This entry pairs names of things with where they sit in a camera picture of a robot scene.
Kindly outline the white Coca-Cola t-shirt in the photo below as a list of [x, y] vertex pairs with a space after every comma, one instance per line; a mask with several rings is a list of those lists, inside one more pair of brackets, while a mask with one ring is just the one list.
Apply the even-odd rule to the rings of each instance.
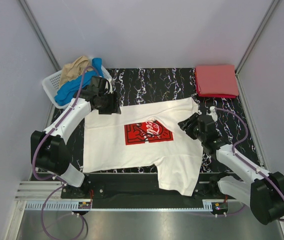
[[178, 124], [197, 111], [191, 97], [123, 106], [120, 114], [92, 111], [85, 117], [83, 172], [155, 165], [161, 189], [191, 196], [203, 148]]

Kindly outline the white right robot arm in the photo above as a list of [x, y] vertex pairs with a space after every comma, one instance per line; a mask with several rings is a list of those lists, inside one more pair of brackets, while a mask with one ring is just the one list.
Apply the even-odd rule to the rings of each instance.
[[227, 166], [239, 178], [228, 173], [212, 177], [209, 193], [214, 198], [230, 196], [250, 208], [263, 225], [273, 221], [284, 222], [284, 175], [271, 173], [253, 163], [237, 151], [234, 144], [217, 131], [210, 115], [193, 114], [179, 127], [193, 140], [199, 140], [204, 152]]

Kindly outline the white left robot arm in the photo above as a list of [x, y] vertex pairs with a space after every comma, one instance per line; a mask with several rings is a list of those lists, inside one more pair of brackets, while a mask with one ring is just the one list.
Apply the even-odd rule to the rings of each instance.
[[72, 155], [67, 142], [79, 125], [90, 113], [100, 115], [120, 114], [118, 95], [112, 91], [111, 81], [93, 76], [90, 83], [75, 93], [63, 113], [45, 130], [31, 135], [32, 168], [50, 173], [65, 184], [72, 186], [72, 192], [79, 198], [89, 194], [85, 175], [72, 164]]

